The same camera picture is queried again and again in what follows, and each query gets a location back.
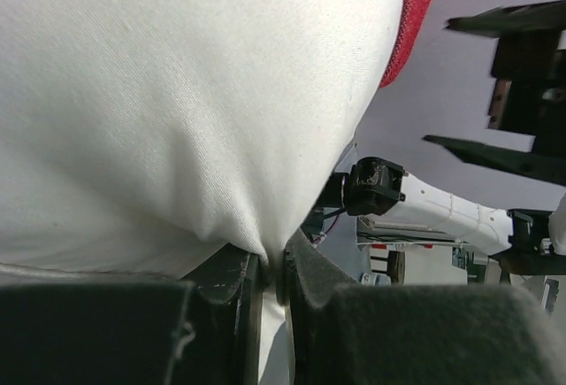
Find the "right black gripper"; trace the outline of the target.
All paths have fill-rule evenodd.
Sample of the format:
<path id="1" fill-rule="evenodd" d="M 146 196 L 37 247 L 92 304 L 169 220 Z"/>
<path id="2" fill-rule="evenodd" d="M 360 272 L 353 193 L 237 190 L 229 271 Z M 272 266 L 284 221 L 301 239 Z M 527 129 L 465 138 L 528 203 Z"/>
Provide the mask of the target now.
<path id="1" fill-rule="evenodd" d="M 500 38 L 487 127 L 531 135 L 532 152 L 438 135 L 422 140 L 443 147 L 466 164 L 565 185 L 565 1 L 496 7 L 447 20 L 446 30 Z"/>

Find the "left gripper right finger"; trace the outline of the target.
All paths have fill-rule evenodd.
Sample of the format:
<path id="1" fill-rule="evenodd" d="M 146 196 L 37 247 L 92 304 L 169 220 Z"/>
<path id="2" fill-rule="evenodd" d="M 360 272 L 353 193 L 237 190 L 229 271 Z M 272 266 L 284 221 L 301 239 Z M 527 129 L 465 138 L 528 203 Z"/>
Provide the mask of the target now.
<path id="1" fill-rule="evenodd" d="M 562 384 L 565 344 L 509 285 L 369 287 L 302 233 L 283 257 L 294 384 Z"/>

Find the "red patterned pillowcase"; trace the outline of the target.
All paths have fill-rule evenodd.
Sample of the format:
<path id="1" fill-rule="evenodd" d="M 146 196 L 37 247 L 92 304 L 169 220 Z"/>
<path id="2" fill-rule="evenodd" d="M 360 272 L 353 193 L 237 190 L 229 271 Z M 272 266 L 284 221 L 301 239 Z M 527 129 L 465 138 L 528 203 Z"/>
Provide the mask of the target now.
<path id="1" fill-rule="evenodd" d="M 432 0 L 403 0 L 398 35 L 379 84 L 381 89 L 390 85 L 407 64 L 431 2 Z"/>

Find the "white pillow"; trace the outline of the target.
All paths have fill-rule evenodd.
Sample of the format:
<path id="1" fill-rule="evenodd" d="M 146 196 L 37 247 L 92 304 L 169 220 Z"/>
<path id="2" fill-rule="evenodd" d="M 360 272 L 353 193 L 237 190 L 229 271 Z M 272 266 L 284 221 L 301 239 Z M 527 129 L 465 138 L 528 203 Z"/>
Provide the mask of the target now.
<path id="1" fill-rule="evenodd" d="M 1 259 L 276 268 L 386 74 L 403 0 L 1 0 Z"/>

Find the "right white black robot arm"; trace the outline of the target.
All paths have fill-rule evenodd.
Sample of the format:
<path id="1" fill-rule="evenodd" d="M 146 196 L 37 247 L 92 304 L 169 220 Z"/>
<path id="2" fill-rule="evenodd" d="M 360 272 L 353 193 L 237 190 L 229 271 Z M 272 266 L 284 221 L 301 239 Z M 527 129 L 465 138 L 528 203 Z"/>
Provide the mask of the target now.
<path id="1" fill-rule="evenodd" d="M 499 7 L 452 18 L 450 31 L 497 40 L 491 75 L 495 83 L 488 126 L 533 137 L 529 151 L 480 142 L 426 136 L 464 163 L 529 179 L 565 182 L 565 3 Z M 389 214 L 407 220 L 400 234 L 415 243 L 423 232 L 437 242 L 465 243 L 517 275 L 565 272 L 565 209 L 487 207 L 421 181 L 383 158 L 359 160 L 333 173 L 317 199 L 329 216 Z"/>

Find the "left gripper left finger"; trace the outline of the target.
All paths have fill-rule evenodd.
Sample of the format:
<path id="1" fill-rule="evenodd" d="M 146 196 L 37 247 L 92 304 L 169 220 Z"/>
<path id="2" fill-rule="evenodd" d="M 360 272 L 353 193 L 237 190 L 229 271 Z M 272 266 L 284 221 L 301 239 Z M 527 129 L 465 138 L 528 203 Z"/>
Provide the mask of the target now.
<path id="1" fill-rule="evenodd" d="M 1 286 L 4 384 L 254 384 L 260 262 L 227 245 L 180 280 L 36 273 Z"/>

